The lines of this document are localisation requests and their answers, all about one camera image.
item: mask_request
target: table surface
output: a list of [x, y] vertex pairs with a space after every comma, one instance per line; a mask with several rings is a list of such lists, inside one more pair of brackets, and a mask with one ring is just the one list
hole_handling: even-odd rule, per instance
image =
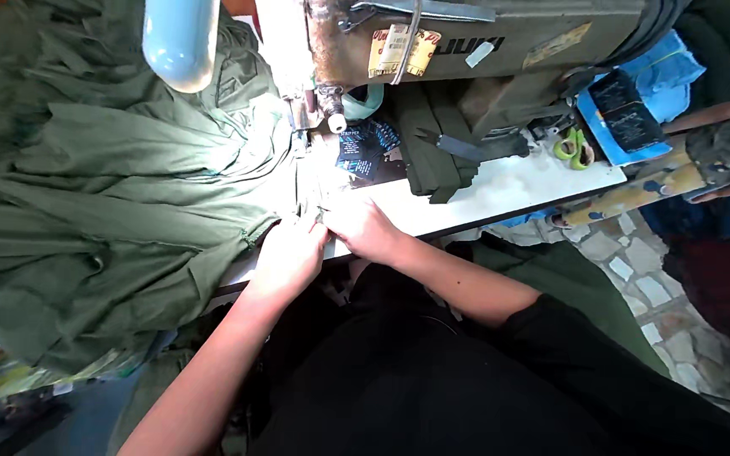
[[[484, 161], [472, 185], [455, 192], [447, 204], [430, 204], [427, 196], [411, 193], [407, 179], [380, 183], [343, 192], [340, 197], [370, 197], [396, 227], [413, 236], [438, 232], [457, 232], [459, 226], [497, 218], [511, 212], [535, 209], [553, 201], [593, 192], [626, 181], [620, 168], [608, 163], [593, 163], [584, 171], [571, 170], [550, 150], [553, 141], [528, 157], [507, 157]], [[339, 239], [329, 243], [326, 260], [350, 254]], [[232, 264], [221, 280], [221, 287], [232, 292], [236, 285], [255, 274], [257, 256], [253, 253]]]

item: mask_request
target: tiled floor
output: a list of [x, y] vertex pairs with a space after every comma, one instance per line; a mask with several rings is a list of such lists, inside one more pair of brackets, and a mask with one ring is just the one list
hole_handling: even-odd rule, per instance
[[680, 283], [661, 270], [667, 247], [640, 212], [568, 231], [543, 221], [511, 229], [493, 225], [489, 230], [520, 245], [564, 239], [576, 245], [622, 293], [673, 379], [697, 393], [730, 399], [730, 340], [704, 321]]

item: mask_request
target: paper label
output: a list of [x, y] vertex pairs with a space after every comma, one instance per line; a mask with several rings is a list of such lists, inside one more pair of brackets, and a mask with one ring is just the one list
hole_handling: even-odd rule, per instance
[[554, 54], [560, 53], [569, 47], [579, 44], [589, 28], [591, 28], [590, 22], [582, 24], [579, 27], [576, 27], [569, 32], [565, 32], [552, 40], [548, 40], [539, 46], [533, 47], [532, 50], [528, 51], [528, 55], [526, 56], [526, 60], [523, 61], [522, 67], [530, 67], [537, 62], [542, 62]]
[[[390, 29], [373, 32], [370, 40], [368, 77], [390, 75], [398, 71], [401, 55], [409, 41], [409, 34], [410, 27], [404, 24], [393, 24]], [[413, 40], [406, 71], [411, 75], [423, 76], [440, 39], [440, 33], [420, 29]]]

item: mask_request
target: person's right hand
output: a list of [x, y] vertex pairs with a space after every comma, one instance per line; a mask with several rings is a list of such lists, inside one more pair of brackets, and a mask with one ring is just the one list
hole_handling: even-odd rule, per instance
[[323, 214], [323, 223], [351, 253], [375, 263], [390, 265], [400, 255], [402, 242], [409, 238], [371, 200], [345, 199], [331, 204]]

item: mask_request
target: olive green fabric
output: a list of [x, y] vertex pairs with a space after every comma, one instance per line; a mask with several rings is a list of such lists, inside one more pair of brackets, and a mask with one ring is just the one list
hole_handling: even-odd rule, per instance
[[[398, 121], [401, 144], [401, 158], [405, 161], [407, 179], [414, 195], [430, 195], [431, 204], [444, 204], [459, 188], [466, 188], [472, 184], [472, 178], [478, 173], [474, 162], [454, 157], [438, 149], [436, 146], [422, 141], [416, 136], [419, 128], [434, 132], [442, 130], [451, 133], [457, 129], [457, 124], [451, 124], [449, 119], [444, 123], [436, 120], [431, 109], [431, 103], [424, 93], [421, 84], [400, 84], [390, 88], [390, 97], [393, 102], [393, 114]], [[438, 105], [437, 111], [452, 113], [452, 109], [445, 109]]]
[[120, 447], [126, 443], [128, 436], [143, 420], [154, 402], [165, 393], [171, 383], [174, 383], [195, 354], [196, 352], [189, 348], [166, 350], [143, 366], [143, 371], [137, 374], [139, 377], [126, 407], [120, 412], [114, 424], [106, 450], [108, 456], [114, 456], [120, 451]]
[[181, 94], [144, 61], [143, 8], [0, 7], [0, 345], [31, 365], [146, 350], [294, 199], [292, 128], [249, 26], [222, 16], [211, 85]]
[[520, 247], [484, 233], [481, 239], [466, 244], [475, 264], [577, 308], [607, 337], [669, 377], [667, 366], [644, 338], [624, 297], [607, 275], [570, 243]]

